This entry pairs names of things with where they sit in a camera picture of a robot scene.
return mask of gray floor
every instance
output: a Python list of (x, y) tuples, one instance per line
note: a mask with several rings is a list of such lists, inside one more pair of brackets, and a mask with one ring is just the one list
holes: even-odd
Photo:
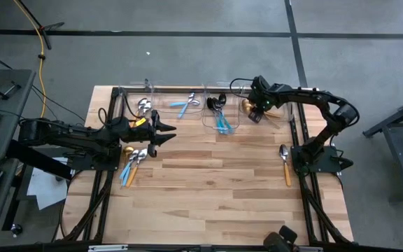
[[(25, 3), (45, 25), (64, 21), (64, 29), (289, 31), (283, 0)], [(295, 0), (292, 7), (299, 32), (403, 33), (403, 0)], [(0, 27), (28, 29), (30, 24), (11, 1), (0, 1)], [(299, 85), (289, 38), (55, 36), (51, 41), (43, 71), (47, 94), (83, 116), (94, 85), (125, 85), (144, 78), (191, 85), (259, 74), (271, 82)], [(388, 203), (390, 195), (403, 190), (400, 170), (381, 135), (361, 135), (403, 104), (403, 40), (301, 39), (300, 46), (309, 87), (345, 97), (362, 115), (335, 141), (355, 162), (343, 177), (355, 240), (403, 249), (403, 205)], [(0, 59), (14, 68), (37, 71), (38, 52), (35, 36), (0, 35)], [(75, 116), (51, 107), (60, 119), (78, 123)], [(24, 116), (36, 117), (40, 110), (38, 97), (32, 95)], [(44, 222), (49, 227), (44, 232), (52, 233), (53, 225)], [(26, 242), (48, 239), (39, 235)], [(0, 244), (8, 242), (14, 243), (4, 239)]]

